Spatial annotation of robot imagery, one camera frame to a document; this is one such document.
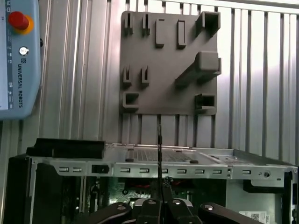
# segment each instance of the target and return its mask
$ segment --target square bracket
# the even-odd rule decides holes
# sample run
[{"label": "square bracket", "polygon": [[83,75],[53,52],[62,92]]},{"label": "square bracket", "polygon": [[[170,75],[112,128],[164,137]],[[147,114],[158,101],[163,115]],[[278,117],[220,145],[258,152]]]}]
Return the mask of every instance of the square bracket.
[{"label": "square bracket", "polygon": [[210,37],[213,37],[220,29],[219,12],[202,12],[196,20],[196,36],[205,30]]},{"label": "square bracket", "polygon": [[122,108],[125,113],[136,112],[139,108],[138,106],[138,92],[126,91],[122,95]]},{"label": "square bracket", "polygon": [[141,69],[141,87],[146,88],[150,85],[150,71],[149,67],[146,66]]},{"label": "square bracket", "polygon": [[130,68],[128,66],[124,67],[122,71],[122,85],[125,89],[132,85],[132,75],[130,74]]},{"label": "square bracket", "polygon": [[221,59],[216,51],[200,51],[194,62],[175,80],[178,88],[185,88],[192,82],[203,84],[221,74]]},{"label": "square bracket", "polygon": [[216,96],[210,94],[198,94],[194,97],[194,110],[196,114],[216,114]]}]

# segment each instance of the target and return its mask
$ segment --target screw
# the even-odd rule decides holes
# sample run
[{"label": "screw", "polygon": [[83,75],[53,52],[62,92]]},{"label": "screw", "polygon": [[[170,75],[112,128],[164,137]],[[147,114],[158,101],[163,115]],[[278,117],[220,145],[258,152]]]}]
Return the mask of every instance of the screw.
[{"label": "screw", "polygon": [[179,200],[173,200],[172,203],[176,204],[176,205],[179,205],[181,204],[181,202]]},{"label": "screw", "polygon": [[127,195],[128,194],[128,191],[126,189],[122,190],[122,194],[123,195]]},{"label": "screw", "polygon": [[270,176],[270,172],[269,172],[269,171],[266,171],[266,172],[265,172],[263,175],[264,175],[264,177],[266,177],[266,178],[267,178],[267,177],[269,177],[269,176]]},{"label": "screw", "polygon": [[119,206],[117,209],[118,209],[118,210],[125,210],[126,207],[124,207],[124,206]]},{"label": "screw", "polygon": [[205,209],[212,211],[214,208],[213,208],[213,206],[211,206],[209,204],[205,204]]}]

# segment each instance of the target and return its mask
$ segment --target gray plastic holder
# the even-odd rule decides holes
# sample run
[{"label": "gray plastic holder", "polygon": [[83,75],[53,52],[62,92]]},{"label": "gray plastic holder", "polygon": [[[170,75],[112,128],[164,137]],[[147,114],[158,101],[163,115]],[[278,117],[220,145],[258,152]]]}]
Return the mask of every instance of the gray plastic holder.
[{"label": "gray plastic holder", "polygon": [[[216,113],[216,76],[221,73],[221,59],[217,54],[217,33],[210,35],[209,26],[217,32],[214,26],[218,28],[220,24],[215,18],[220,14],[202,12],[201,16],[202,19],[179,14],[122,14],[121,113]],[[195,96],[200,94],[213,96],[214,106],[205,105],[204,98],[201,108],[196,107]]]}]

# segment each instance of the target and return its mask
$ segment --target emergency stop button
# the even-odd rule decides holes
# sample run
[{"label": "emergency stop button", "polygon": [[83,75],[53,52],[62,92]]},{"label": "emergency stop button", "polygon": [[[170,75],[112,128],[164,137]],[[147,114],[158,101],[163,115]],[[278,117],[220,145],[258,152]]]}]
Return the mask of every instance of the emergency stop button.
[{"label": "emergency stop button", "polygon": [[8,16],[8,22],[13,28],[18,30],[26,30],[29,26],[29,20],[21,12],[12,12]]}]

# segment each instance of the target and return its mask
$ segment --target metal frame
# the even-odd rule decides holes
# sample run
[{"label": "metal frame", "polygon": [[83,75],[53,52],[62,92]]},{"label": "metal frame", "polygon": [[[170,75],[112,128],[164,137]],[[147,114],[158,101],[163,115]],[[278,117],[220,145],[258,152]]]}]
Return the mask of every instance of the metal frame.
[{"label": "metal frame", "polygon": [[[198,4],[223,15],[216,117],[119,117],[121,13],[197,15]],[[8,158],[37,137],[156,144],[160,119],[167,145],[237,148],[298,164],[296,0],[40,0],[40,13],[43,80],[36,108],[2,127],[0,222]]]},{"label": "metal frame", "polygon": [[[27,164],[29,173],[26,173],[26,169],[20,171],[19,163],[14,162],[15,167],[11,166],[10,169],[13,169],[13,172],[10,173],[9,178],[9,186],[13,186],[14,188],[18,188],[19,185],[15,184],[18,180],[22,180],[20,182],[20,186],[26,186],[26,191],[19,191],[17,196],[20,197],[20,200],[30,200],[31,202],[27,202],[27,206],[30,206],[30,213],[25,213],[18,206],[16,215],[18,216],[29,216],[30,222],[33,221],[33,210],[34,210],[34,202],[35,202],[35,192],[36,192],[36,174],[38,169],[38,164],[47,165],[48,171],[51,170],[51,175],[54,177],[57,176],[96,176],[96,177],[139,177],[139,178],[155,178],[157,173],[154,173],[157,170],[157,164],[148,164],[148,163],[131,163],[131,162],[119,162],[116,160],[111,160],[111,157],[117,158],[115,153],[121,153],[123,150],[127,150],[128,148],[133,148],[134,150],[142,148],[142,149],[157,149],[156,146],[134,146],[134,145],[121,145],[121,144],[112,144],[107,146],[107,151],[105,157],[102,160],[86,160],[86,159],[58,159],[58,158],[49,158],[49,157],[26,157],[26,155],[17,156],[16,158],[21,159]],[[163,150],[182,150],[184,152],[197,152],[199,153],[198,159],[203,157],[204,159],[209,159],[210,164],[207,165],[184,165],[184,164],[164,164],[163,169],[168,169],[168,173],[164,174],[164,176],[171,176],[173,178],[207,178],[207,179],[224,179],[228,180],[227,186],[235,187],[234,185],[241,186],[239,192],[243,192],[244,190],[248,193],[268,193],[269,197],[263,195],[264,198],[275,199],[273,194],[282,194],[278,196],[282,196],[282,211],[278,214],[278,217],[281,216],[281,220],[283,224],[292,223],[295,218],[295,213],[293,211],[297,210],[297,202],[294,199],[297,199],[293,194],[297,193],[296,190],[293,190],[294,187],[298,186],[298,168],[296,166],[292,166],[290,164],[276,161],[273,159],[263,158],[261,156],[257,156],[254,154],[249,154],[246,152],[242,152],[239,150],[232,149],[207,149],[207,148],[186,148],[186,147],[164,147]],[[110,167],[110,170],[107,174],[94,174],[92,173],[91,165],[93,164],[105,164]],[[130,168],[130,173],[122,173],[120,169],[128,169]],[[149,169],[148,173],[139,174],[139,169]],[[177,169],[186,169],[185,174],[177,174],[175,171]],[[204,172],[196,173],[196,170],[204,170]],[[15,190],[9,191],[9,198],[12,199],[15,197]],[[238,210],[236,206],[232,203],[231,200],[227,201],[227,206],[229,208],[234,208],[234,210]],[[242,208],[250,209],[255,204],[253,200],[250,202],[241,203]],[[267,207],[262,207],[266,209],[271,214],[271,219],[276,220],[277,216],[274,211],[268,209]]]}]

